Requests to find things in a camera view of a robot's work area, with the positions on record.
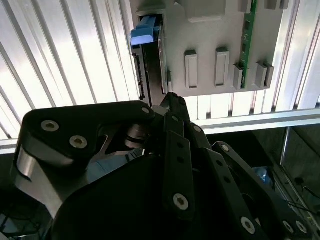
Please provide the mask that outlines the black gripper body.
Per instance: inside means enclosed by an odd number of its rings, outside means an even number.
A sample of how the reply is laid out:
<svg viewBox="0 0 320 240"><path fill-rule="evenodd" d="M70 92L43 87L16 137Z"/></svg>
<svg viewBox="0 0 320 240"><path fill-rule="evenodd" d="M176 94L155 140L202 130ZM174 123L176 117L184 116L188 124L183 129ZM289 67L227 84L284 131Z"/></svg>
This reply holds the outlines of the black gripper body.
<svg viewBox="0 0 320 240"><path fill-rule="evenodd" d="M142 156L72 194L53 240L248 240L247 209L231 207L216 177L188 156Z"/></svg>

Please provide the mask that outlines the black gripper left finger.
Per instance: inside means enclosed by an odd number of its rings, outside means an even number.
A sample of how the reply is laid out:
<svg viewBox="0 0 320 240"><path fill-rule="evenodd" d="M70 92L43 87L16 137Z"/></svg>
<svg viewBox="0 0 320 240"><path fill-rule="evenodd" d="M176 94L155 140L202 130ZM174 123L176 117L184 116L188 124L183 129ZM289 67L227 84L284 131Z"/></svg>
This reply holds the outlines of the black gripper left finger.
<svg viewBox="0 0 320 240"><path fill-rule="evenodd" d="M140 157L191 159L178 97L170 92L159 106L134 100L30 111L17 141L15 186L55 220L72 194Z"/></svg>

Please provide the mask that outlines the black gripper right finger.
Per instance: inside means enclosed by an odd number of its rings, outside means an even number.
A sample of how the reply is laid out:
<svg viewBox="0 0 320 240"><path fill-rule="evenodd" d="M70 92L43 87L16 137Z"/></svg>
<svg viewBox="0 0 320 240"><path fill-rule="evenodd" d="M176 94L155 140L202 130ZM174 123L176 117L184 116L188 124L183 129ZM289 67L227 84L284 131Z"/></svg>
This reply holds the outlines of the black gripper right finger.
<svg viewBox="0 0 320 240"><path fill-rule="evenodd" d="M310 240L312 231L254 170L222 141L210 145L203 130L190 121L186 101L177 98L175 110L185 121L201 173L213 183L220 203L220 240Z"/></svg>

